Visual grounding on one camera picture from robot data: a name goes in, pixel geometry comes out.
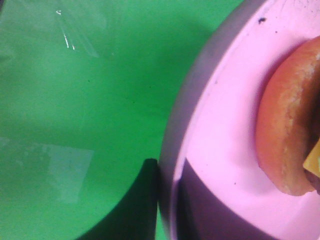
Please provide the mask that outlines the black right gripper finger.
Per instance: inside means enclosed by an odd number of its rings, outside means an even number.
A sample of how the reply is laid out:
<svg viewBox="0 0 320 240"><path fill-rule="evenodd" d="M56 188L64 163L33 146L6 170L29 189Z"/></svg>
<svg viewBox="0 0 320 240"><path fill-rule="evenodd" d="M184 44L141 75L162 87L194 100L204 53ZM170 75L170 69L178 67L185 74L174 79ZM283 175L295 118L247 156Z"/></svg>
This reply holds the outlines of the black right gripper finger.
<svg viewBox="0 0 320 240"><path fill-rule="evenodd" d="M119 203L79 240L154 240L159 197L159 166L145 159Z"/></svg>

